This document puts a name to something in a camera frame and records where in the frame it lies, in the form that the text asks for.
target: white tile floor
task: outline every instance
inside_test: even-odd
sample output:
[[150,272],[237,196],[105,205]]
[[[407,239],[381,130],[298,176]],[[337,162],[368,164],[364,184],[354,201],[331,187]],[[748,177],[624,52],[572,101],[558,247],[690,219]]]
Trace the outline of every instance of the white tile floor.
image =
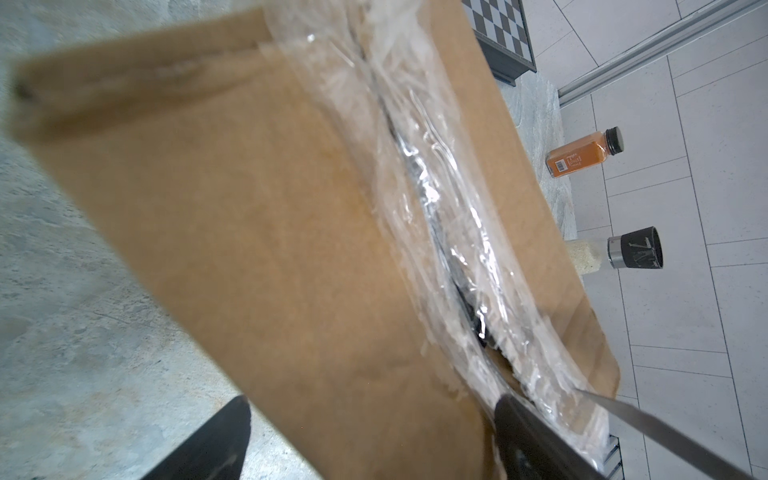
[[[712,1],[524,0],[523,7],[536,66],[561,88]],[[738,37],[738,33],[727,36]],[[725,49],[724,53],[733,50],[727,42],[715,48]],[[745,62],[755,55],[759,56],[745,51],[721,63]],[[716,68],[713,65],[713,71],[707,74],[716,76]],[[690,78],[704,73],[697,72]]]
[[[578,31],[569,12],[592,3],[556,5]],[[685,16],[706,2],[678,4]],[[658,15],[654,28],[667,22]],[[610,54],[581,40],[598,63]],[[584,277],[622,368],[619,399],[755,478],[768,478],[766,40],[768,5],[563,109],[566,141],[615,125],[626,140],[623,154],[571,175],[579,237],[654,225],[664,245],[663,270]],[[704,478],[611,425],[628,480]]]

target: checkered board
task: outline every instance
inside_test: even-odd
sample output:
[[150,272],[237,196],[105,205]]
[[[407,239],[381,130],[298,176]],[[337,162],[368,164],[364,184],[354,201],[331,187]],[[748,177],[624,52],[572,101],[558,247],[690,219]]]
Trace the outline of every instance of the checkered board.
[[525,32],[520,0],[462,0],[462,3],[476,32],[531,61],[531,42]]

